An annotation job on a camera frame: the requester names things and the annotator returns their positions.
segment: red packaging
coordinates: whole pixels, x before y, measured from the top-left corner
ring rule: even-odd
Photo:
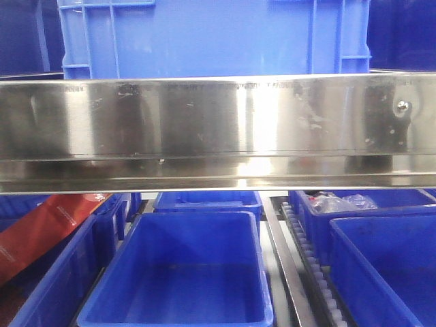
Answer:
[[[107,193],[50,196],[0,233],[0,286],[70,235]]]

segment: plastic bag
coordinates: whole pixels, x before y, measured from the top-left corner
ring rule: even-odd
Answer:
[[[370,199],[368,196],[363,196],[361,194],[356,194],[354,196],[344,196],[342,198],[343,200],[354,204],[357,206],[360,210],[367,210],[367,209],[377,209],[378,206]]]
[[[359,208],[337,196],[317,196],[310,203],[317,213],[337,213],[341,211],[356,211]]]
[[[331,192],[319,192],[316,197],[309,199],[317,213],[339,213],[378,208],[372,199],[360,194],[339,198]]]

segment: stainless steel shelf edge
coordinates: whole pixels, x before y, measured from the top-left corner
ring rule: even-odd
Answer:
[[[436,186],[436,74],[0,82],[0,193]]]

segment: blue plastic crate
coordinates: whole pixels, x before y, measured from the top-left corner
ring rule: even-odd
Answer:
[[[331,224],[330,276],[359,326],[436,325],[436,215]]]
[[[0,1],[0,31],[0,75],[61,71],[56,0]]]
[[[368,72],[369,0],[58,0],[65,78]]]
[[[0,196],[0,219],[18,219],[26,215],[49,196]]]
[[[71,236],[8,282],[27,298],[10,327],[68,327],[100,270],[115,253],[113,195]],[[1,230],[16,219],[0,219]]]
[[[336,190],[340,198],[361,194],[368,196],[378,209],[317,213],[303,191],[297,191],[299,212],[297,217],[305,229],[307,239],[313,245],[315,256],[322,266],[330,264],[332,238],[330,220],[342,217],[395,216],[420,213],[436,213],[436,201],[416,189]]]
[[[141,216],[78,316],[86,326],[273,322],[252,213]]]
[[[371,0],[371,67],[436,70],[436,2]]]
[[[156,213],[249,211],[255,215],[258,231],[262,217],[262,201],[256,191],[162,192],[153,207]]]
[[[141,193],[124,193],[123,203],[120,205],[115,217],[116,234],[119,240],[125,238],[125,224],[132,221],[134,215],[138,213],[141,205]]]

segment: screw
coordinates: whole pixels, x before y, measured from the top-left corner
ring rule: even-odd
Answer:
[[[411,103],[407,101],[401,100],[397,105],[396,108],[394,108],[395,116],[397,117],[403,117],[405,113],[411,109]]]
[[[410,107],[410,103],[401,100],[401,101],[396,105],[396,107],[398,108],[398,110],[399,110],[400,112],[408,111],[408,110],[409,110],[409,107]]]

